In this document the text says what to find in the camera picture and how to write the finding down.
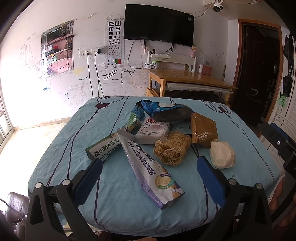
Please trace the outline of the purple white milk powder bag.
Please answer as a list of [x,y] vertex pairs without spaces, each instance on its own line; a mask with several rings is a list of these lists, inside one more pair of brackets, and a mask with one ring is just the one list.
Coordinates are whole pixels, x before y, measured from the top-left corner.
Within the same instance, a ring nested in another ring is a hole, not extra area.
[[117,135],[142,190],[160,209],[171,206],[185,194],[168,171],[136,142],[133,134],[118,129]]

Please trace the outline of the green white snack box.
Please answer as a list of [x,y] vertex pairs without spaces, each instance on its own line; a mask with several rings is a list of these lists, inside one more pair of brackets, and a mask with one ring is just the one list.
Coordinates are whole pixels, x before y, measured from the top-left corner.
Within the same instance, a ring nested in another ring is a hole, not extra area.
[[120,145],[117,133],[112,133],[104,139],[85,149],[90,160],[100,159],[104,162]]

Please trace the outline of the dark wooden doorway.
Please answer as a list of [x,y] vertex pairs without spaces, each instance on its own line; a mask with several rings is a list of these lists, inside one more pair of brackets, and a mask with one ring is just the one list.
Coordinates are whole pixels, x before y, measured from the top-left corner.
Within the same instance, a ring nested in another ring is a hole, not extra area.
[[258,126],[267,117],[280,69],[278,28],[241,23],[242,45],[233,111],[248,125]]

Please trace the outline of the light blue patterned tablecloth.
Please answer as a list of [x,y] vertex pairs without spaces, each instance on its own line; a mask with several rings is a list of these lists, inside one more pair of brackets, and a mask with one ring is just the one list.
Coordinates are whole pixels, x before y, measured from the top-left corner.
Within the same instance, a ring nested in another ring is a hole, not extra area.
[[[157,98],[154,102],[184,104],[204,115],[217,126],[220,141],[235,152],[235,165],[223,170],[227,178],[241,185],[261,183],[270,193],[280,177],[280,168],[254,132],[223,104],[180,98]],[[122,128],[140,97],[100,97],[88,100],[72,116],[49,145],[33,171],[28,191],[36,183],[54,186],[87,168],[85,149]],[[209,223],[218,206],[205,189],[197,172],[198,156],[209,156],[209,149],[190,147],[182,164],[167,166],[184,195],[172,206],[160,209],[142,190],[122,147],[103,163],[100,180],[79,210],[92,226],[122,235],[165,237]]]

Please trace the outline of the brown biscuit wrapper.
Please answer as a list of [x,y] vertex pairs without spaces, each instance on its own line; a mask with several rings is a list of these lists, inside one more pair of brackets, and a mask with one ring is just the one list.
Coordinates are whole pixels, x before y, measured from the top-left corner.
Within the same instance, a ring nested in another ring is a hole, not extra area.
[[211,142],[218,141],[215,121],[199,113],[191,114],[192,143],[210,148]]

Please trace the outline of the tan loofah sponge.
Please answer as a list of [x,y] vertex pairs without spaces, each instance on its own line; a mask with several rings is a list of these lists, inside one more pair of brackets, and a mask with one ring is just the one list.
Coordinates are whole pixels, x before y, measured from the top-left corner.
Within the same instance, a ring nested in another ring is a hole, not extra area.
[[192,139],[181,132],[170,132],[165,140],[157,140],[154,154],[166,165],[177,166],[182,163]]

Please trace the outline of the pink box on desk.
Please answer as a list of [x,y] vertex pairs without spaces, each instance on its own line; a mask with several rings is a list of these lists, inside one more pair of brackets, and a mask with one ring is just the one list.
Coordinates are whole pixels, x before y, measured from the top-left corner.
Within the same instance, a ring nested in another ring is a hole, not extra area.
[[209,65],[203,65],[202,74],[211,76],[211,73],[212,73],[212,67]]

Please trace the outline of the white patterned tissue pack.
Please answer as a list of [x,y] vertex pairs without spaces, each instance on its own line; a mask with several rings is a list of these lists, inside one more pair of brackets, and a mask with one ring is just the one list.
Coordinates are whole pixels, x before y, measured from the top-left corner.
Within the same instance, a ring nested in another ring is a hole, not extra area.
[[157,122],[151,117],[145,118],[135,138],[140,145],[155,144],[157,140],[165,140],[170,131],[170,122]]

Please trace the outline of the blue black snack bag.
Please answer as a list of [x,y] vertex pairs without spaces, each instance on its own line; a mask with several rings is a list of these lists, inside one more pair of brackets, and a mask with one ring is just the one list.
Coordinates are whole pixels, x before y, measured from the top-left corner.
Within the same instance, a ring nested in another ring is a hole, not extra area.
[[161,103],[141,100],[136,103],[157,122],[179,122],[189,120],[193,110],[183,104]]

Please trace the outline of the green snack wrapper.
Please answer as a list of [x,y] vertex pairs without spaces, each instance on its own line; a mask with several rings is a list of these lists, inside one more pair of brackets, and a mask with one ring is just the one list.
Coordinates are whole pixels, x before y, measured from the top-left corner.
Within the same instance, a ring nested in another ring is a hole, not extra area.
[[141,126],[140,114],[132,111],[125,125],[125,130],[131,133],[133,129],[138,128],[140,126]]

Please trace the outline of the wooden desk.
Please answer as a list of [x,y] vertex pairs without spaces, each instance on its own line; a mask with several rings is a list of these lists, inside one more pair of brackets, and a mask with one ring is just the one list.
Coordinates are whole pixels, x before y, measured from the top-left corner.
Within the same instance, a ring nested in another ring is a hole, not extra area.
[[218,78],[191,71],[175,69],[149,69],[149,85],[145,90],[148,97],[164,97],[167,90],[211,91],[225,95],[228,103],[230,95],[238,87]]

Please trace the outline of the eye chart poster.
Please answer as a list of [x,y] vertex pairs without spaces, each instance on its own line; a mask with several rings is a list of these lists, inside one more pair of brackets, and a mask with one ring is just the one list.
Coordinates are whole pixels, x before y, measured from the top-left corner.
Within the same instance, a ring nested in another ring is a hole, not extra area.
[[124,17],[108,16],[105,27],[105,46],[107,55],[112,58],[121,58],[124,50],[123,40]]

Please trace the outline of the black wall television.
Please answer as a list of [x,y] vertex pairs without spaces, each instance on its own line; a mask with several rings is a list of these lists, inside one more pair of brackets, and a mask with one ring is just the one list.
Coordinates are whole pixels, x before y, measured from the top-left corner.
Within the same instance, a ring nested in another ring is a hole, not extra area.
[[173,9],[127,4],[123,38],[191,47],[194,38],[194,20],[193,15]]

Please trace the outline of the wall power socket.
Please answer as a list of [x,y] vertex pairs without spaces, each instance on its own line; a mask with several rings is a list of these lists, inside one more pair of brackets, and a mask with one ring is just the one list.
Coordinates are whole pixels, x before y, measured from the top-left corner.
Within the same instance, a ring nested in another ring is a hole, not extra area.
[[103,48],[92,48],[92,49],[80,50],[79,57],[82,58],[87,55],[95,55],[95,54],[102,54],[102,53],[104,53]]

